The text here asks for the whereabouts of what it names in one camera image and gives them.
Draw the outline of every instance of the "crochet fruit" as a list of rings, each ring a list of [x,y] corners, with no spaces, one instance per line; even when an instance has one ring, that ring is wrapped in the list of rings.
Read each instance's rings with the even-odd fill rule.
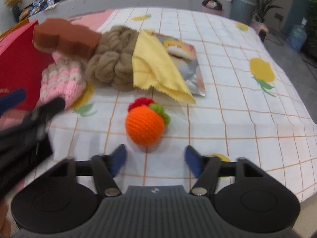
[[[150,146],[162,137],[170,121],[161,105],[152,99],[138,98],[129,105],[126,132],[136,144]]]

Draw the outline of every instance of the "pink striped knit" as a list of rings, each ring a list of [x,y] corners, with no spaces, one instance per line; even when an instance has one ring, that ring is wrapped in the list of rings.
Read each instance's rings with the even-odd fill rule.
[[[42,72],[40,101],[46,103],[61,96],[69,108],[86,87],[82,65],[78,61],[60,58]]]

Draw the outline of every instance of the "blue gripper pad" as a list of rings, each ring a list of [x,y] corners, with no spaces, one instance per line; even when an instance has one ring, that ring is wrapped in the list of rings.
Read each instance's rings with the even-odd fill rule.
[[[126,163],[126,146],[120,145],[117,149],[110,154],[110,165],[108,166],[108,170],[112,177],[117,176],[120,172],[120,169]]]
[[[26,92],[19,89],[11,94],[0,98],[0,116],[10,108],[13,108],[23,102],[26,98]]]
[[[198,178],[203,171],[203,159],[205,157],[200,155],[192,146],[187,146],[185,149],[185,161],[189,169],[194,174],[195,178]]]

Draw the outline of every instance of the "trash bin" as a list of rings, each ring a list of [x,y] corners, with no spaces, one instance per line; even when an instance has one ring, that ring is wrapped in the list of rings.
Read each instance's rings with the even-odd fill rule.
[[[230,19],[250,25],[255,7],[251,0],[231,0]]]

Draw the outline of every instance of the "green plant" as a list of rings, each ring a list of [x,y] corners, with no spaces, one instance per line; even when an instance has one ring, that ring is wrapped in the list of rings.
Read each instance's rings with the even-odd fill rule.
[[[309,0],[310,8],[307,16],[307,38],[309,45],[314,47],[313,40],[317,37],[317,0]]]
[[[283,9],[282,6],[273,4],[275,1],[278,1],[278,0],[255,0],[256,13],[257,15],[259,15],[262,22],[264,22],[264,18],[270,9],[273,9],[273,8]]]

